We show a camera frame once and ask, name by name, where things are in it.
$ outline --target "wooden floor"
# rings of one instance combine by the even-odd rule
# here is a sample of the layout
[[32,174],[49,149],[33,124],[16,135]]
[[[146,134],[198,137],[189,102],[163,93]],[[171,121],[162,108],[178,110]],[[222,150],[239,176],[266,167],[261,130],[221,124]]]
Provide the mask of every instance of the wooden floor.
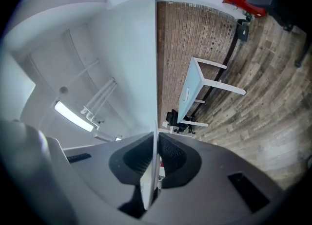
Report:
[[282,188],[298,180],[312,154],[312,55],[294,66],[305,38],[297,32],[271,17],[253,20],[221,77],[246,95],[214,89],[196,113],[210,125],[197,128],[196,139],[234,151]]
[[[229,16],[202,6],[161,2],[157,9],[161,126],[166,112],[177,110],[191,56],[222,63],[233,38],[234,23]],[[213,47],[215,37],[222,38]],[[221,77],[222,82],[245,89],[246,95],[214,89],[195,115],[198,122],[210,125],[196,128],[195,139],[234,151],[282,188],[302,175],[306,159],[312,154],[311,54],[301,68],[294,66],[304,39],[304,33],[285,32],[271,17],[254,19],[248,41],[236,45]],[[214,50],[222,46],[222,53],[209,53],[210,45]],[[205,74],[214,79],[217,71]]]
[[[232,16],[202,5],[180,2],[157,3],[157,96],[158,125],[166,114],[178,110],[179,97],[191,56],[223,63],[233,40],[236,22]],[[207,79],[218,68],[202,65]],[[209,87],[199,93],[202,99]]]

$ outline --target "red object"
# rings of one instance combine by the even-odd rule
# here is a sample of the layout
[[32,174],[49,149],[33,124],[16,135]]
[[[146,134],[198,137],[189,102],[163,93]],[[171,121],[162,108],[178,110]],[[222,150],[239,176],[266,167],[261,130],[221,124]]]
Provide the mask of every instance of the red object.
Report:
[[263,17],[265,16],[265,9],[255,7],[249,3],[246,3],[246,0],[223,0],[224,3],[233,4],[237,7],[240,7],[250,13],[252,13],[255,17]]

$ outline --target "ceiling light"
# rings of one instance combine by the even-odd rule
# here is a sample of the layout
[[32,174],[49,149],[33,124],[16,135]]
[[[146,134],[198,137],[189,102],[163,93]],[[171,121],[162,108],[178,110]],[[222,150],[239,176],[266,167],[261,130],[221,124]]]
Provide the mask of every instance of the ceiling light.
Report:
[[79,118],[76,114],[74,114],[71,110],[69,110],[64,104],[60,101],[54,106],[54,109],[69,121],[72,121],[74,124],[80,126],[81,128],[85,129],[86,131],[92,131],[93,126],[84,121],[83,119]]

